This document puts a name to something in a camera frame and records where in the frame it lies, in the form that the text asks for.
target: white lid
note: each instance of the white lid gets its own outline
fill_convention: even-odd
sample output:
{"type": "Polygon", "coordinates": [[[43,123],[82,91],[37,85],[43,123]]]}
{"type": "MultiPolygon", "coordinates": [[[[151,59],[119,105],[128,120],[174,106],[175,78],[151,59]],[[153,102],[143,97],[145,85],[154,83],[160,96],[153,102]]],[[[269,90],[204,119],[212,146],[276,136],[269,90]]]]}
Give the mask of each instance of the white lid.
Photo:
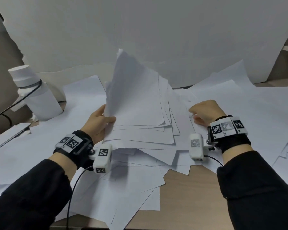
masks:
{"type": "Polygon", "coordinates": [[[40,78],[28,65],[18,66],[9,69],[13,81],[18,87],[25,87],[39,82],[40,78]]]}

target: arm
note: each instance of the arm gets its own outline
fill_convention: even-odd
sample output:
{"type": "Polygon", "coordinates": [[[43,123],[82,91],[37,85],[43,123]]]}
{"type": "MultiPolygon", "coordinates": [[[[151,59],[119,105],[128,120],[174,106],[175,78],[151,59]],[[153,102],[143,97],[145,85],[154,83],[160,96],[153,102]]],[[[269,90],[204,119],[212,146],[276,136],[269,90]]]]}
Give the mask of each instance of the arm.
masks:
{"type": "MultiPolygon", "coordinates": [[[[81,128],[93,143],[115,117],[104,117],[105,105],[81,128]]],[[[72,195],[70,181],[77,170],[67,156],[55,152],[11,184],[0,196],[0,229],[49,229],[72,195]]]]}
{"type": "MultiPolygon", "coordinates": [[[[204,126],[226,116],[213,100],[191,107],[194,122],[204,126]]],[[[248,144],[223,153],[217,176],[234,229],[288,229],[288,185],[248,144]]]]}

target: wooden tabletop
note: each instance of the wooden tabletop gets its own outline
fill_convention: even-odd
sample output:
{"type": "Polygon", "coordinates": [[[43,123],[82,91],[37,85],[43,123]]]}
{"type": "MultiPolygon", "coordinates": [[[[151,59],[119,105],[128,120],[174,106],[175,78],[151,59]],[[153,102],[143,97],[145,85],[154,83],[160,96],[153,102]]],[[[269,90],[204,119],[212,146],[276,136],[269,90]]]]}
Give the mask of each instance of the wooden tabletop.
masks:
{"type": "MultiPolygon", "coordinates": [[[[160,211],[139,210],[126,229],[232,230],[226,200],[216,174],[204,166],[191,166],[189,175],[169,170],[160,187],[160,211]]],[[[66,219],[52,226],[65,226],[66,219]]],[[[75,215],[69,226],[107,228],[104,222],[75,215]]]]}

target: white bottle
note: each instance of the white bottle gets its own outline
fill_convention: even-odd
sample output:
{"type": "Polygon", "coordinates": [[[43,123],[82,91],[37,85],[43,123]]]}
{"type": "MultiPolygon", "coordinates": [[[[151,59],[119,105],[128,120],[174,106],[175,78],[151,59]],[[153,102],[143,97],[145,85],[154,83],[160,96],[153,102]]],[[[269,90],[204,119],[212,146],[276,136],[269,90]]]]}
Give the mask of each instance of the white bottle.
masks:
{"type": "MultiPolygon", "coordinates": [[[[29,94],[39,85],[40,78],[28,65],[9,69],[8,72],[18,86],[18,94],[21,98],[29,94]]],[[[26,97],[23,102],[27,104],[39,121],[47,121],[63,112],[45,82],[31,95],[26,97]]]]}

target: black cable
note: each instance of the black cable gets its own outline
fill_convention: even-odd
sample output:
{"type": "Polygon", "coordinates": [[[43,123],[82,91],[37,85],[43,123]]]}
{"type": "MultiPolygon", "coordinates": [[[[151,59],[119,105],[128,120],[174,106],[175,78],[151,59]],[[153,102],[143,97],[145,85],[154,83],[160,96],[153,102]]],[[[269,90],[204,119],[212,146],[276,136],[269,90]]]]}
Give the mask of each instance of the black cable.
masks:
{"type": "MultiPolygon", "coordinates": [[[[93,167],[93,166],[90,166],[90,167],[86,168],[86,169],[83,170],[83,172],[80,174],[80,176],[78,177],[78,179],[77,179],[77,181],[76,181],[76,183],[75,183],[75,185],[74,185],[74,188],[73,188],[73,190],[72,190],[72,195],[74,194],[74,190],[75,190],[75,188],[76,188],[77,182],[79,181],[79,179],[80,179],[80,177],[82,176],[82,174],[84,174],[84,172],[85,172],[86,170],[88,170],[89,168],[92,168],[92,167],[93,167]]],[[[68,209],[67,209],[66,230],[69,229],[69,227],[68,227],[68,224],[69,224],[68,219],[69,219],[69,209],[70,209],[70,203],[71,203],[71,202],[72,202],[72,196],[70,197],[69,204],[68,204],[68,209]]]]}
{"type": "Polygon", "coordinates": [[[8,121],[9,121],[9,123],[10,123],[10,127],[13,126],[13,123],[12,123],[12,120],[11,120],[10,117],[8,117],[8,116],[5,115],[5,114],[1,114],[1,115],[8,119],[8,121]]]}
{"type": "Polygon", "coordinates": [[[28,94],[27,94],[26,96],[24,96],[22,99],[20,99],[18,102],[14,103],[13,105],[11,105],[11,106],[9,106],[8,108],[6,108],[4,111],[2,111],[2,112],[0,113],[0,115],[3,115],[4,112],[6,112],[7,110],[9,110],[9,109],[11,109],[12,107],[16,106],[18,103],[20,103],[20,102],[21,102],[22,100],[24,100],[26,97],[28,97],[29,95],[31,95],[35,90],[37,90],[38,88],[41,87],[42,83],[43,83],[42,80],[40,80],[38,86],[37,86],[34,90],[32,90],[30,93],[28,93],[28,94]]]}
{"type": "Polygon", "coordinates": [[[219,162],[217,159],[215,159],[215,158],[213,158],[213,157],[211,157],[211,156],[208,156],[208,155],[204,155],[204,156],[205,156],[205,157],[209,157],[209,158],[214,159],[214,160],[216,160],[217,162],[219,162]]]}

